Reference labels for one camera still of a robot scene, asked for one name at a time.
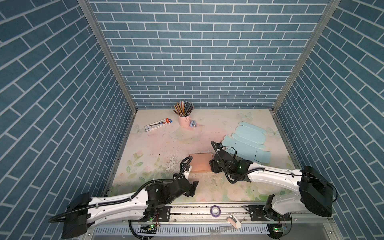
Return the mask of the orange paper box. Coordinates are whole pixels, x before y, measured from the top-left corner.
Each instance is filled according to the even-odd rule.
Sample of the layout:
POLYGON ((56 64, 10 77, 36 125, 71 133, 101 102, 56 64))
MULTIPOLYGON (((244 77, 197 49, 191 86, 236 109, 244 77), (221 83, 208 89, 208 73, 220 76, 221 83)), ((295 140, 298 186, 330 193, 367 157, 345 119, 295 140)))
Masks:
POLYGON ((193 158, 190 163, 191 173, 207 173, 212 171, 209 161, 214 159, 213 153, 190 154, 190 156, 193 158))

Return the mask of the light blue paper box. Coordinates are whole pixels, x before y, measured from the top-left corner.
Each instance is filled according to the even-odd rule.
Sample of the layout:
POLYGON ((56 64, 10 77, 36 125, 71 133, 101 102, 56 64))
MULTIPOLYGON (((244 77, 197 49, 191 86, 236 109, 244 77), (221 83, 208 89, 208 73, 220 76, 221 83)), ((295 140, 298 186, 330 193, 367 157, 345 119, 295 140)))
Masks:
POLYGON ((253 162, 269 164, 271 152, 266 150, 267 131, 246 122, 239 122, 231 136, 225 136, 222 145, 227 151, 253 162))

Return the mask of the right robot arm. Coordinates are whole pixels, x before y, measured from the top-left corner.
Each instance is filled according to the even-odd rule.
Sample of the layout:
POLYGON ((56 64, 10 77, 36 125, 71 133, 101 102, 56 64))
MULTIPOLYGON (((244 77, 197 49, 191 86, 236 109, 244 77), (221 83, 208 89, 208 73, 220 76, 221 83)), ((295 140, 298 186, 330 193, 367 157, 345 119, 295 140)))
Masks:
POLYGON ((282 196, 268 196, 263 207, 268 220, 278 220, 291 212, 309 211, 317 216, 332 216, 334 188, 310 166, 302 170, 284 170, 264 166, 249 160, 237 160, 218 150, 209 161, 213 173, 223 172, 231 184, 238 182, 264 183, 290 190, 282 196))

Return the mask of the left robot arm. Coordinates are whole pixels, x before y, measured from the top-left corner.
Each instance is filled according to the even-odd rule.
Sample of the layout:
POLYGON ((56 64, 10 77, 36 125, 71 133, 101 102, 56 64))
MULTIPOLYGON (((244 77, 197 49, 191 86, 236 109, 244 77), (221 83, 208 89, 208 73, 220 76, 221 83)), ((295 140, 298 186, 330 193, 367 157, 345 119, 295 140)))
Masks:
POLYGON ((72 200, 66 212, 53 217, 50 223, 63 222, 63 239, 85 234, 88 229, 123 220, 149 222, 159 220, 162 210, 175 199, 195 195, 199 182, 186 178, 170 182, 150 181, 138 192, 114 197, 91 197, 83 193, 72 200))

